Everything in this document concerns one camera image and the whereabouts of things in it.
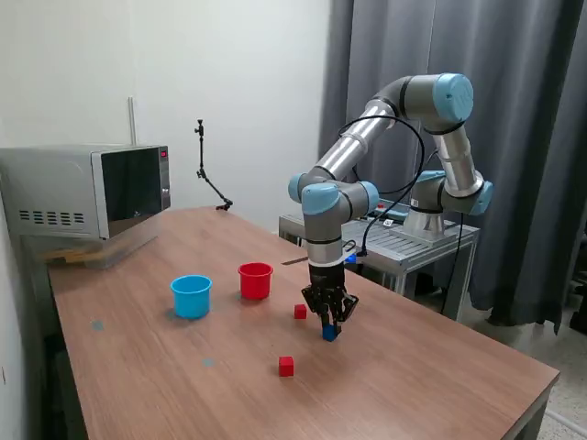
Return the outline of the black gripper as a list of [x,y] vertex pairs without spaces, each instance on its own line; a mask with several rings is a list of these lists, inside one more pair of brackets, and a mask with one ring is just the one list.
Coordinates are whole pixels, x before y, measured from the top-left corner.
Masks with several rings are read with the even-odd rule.
[[[310,264],[308,268],[310,285],[302,289],[306,304],[312,313],[319,316],[322,326],[329,325],[330,311],[334,333],[339,334],[340,324],[350,318],[359,303],[359,298],[346,290],[344,264],[338,263],[327,267]],[[331,291],[329,310],[322,291]]]

